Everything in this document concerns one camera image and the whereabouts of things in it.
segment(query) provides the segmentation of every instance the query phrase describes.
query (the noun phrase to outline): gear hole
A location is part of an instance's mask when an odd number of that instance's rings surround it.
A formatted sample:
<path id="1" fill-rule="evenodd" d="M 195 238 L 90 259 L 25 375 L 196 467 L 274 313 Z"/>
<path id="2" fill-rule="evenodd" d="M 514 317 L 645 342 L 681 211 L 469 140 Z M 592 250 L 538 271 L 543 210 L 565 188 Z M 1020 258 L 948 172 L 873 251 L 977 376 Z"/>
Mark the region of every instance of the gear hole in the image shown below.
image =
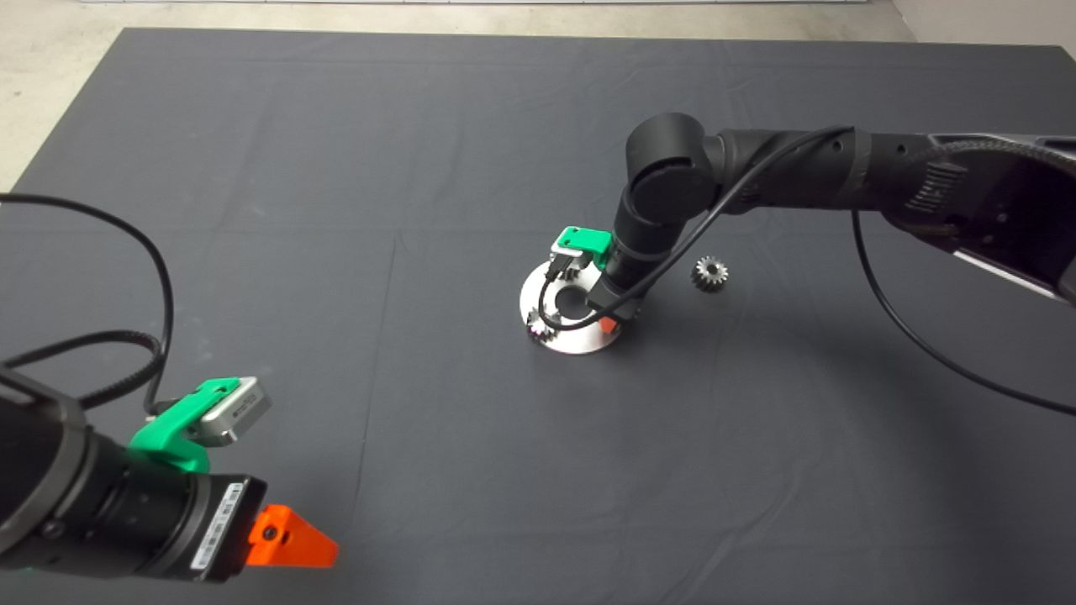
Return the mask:
<path id="1" fill-rule="evenodd" d="M 569 320 L 581 320 L 591 314 L 586 306 L 586 291 L 578 285 L 569 285 L 556 293 L 553 299 L 556 310 Z"/>

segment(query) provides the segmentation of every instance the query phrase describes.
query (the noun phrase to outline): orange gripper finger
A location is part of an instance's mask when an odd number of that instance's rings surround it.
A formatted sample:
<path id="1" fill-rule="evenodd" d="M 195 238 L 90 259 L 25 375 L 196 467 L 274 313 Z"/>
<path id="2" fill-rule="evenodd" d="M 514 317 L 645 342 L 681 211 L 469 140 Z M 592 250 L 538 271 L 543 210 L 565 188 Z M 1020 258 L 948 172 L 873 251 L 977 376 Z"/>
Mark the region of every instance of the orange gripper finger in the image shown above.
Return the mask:
<path id="1" fill-rule="evenodd" d="M 612 318 L 601 318 L 598 320 L 598 327 L 600 327 L 601 332 L 606 334 L 612 334 L 617 330 L 617 320 Z"/>
<path id="2" fill-rule="evenodd" d="M 247 565 L 331 567 L 340 550 L 328 536 L 279 504 L 266 506 L 258 515 L 247 541 Z"/>

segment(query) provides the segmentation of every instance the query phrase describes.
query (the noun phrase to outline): concrete floor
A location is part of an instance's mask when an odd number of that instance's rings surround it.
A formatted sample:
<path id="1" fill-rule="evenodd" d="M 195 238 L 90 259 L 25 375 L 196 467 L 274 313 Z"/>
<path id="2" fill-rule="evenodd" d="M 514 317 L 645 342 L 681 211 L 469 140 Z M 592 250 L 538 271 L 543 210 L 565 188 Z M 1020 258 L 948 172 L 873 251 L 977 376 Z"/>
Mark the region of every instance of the concrete floor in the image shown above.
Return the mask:
<path id="1" fill-rule="evenodd" d="M 0 0 L 0 191 L 9 191 L 124 27 L 509 36 L 915 41 L 866 4 L 99 4 Z"/>

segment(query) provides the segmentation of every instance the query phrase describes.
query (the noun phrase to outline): metal gear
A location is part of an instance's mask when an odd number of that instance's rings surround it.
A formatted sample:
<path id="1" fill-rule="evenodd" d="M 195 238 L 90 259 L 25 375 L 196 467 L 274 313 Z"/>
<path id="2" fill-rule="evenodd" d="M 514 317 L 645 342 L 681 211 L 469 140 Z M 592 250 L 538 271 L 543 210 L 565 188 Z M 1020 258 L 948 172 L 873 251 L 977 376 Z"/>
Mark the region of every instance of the metal gear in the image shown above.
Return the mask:
<path id="1" fill-rule="evenodd" d="M 728 267 L 716 256 L 703 256 L 691 268 L 691 283 L 707 294 L 718 292 L 726 281 L 728 281 Z"/>
<path id="2" fill-rule="evenodd" d="M 561 314 L 553 313 L 549 319 L 560 322 Z M 527 313 L 527 334 L 537 342 L 549 342 L 556 338 L 556 335 L 560 333 L 542 321 L 541 315 L 538 314 L 538 308 L 535 307 Z"/>

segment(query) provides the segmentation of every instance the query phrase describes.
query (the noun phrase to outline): label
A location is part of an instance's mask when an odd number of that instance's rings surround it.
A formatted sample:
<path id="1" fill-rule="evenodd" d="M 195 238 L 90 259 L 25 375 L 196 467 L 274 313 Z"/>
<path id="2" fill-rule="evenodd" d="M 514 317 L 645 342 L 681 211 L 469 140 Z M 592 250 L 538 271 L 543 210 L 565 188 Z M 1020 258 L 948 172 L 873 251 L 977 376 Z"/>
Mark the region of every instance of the label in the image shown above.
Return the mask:
<path id="1" fill-rule="evenodd" d="M 210 562 L 216 557 L 216 551 L 221 548 L 221 538 L 224 537 L 224 531 L 231 522 L 231 515 L 236 512 L 236 503 L 239 502 L 239 496 L 242 494 L 242 483 L 229 483 L 228 488 L 224 490 L 224 497 L 221 498 L 221 504 L 217 505 L 216 512 L 213 513 L 209 530 L 202 536 L 198 551 L 195 552 L 195 558 L 190 561 L 192 569 L 200 572 L 209 567 Z"/>

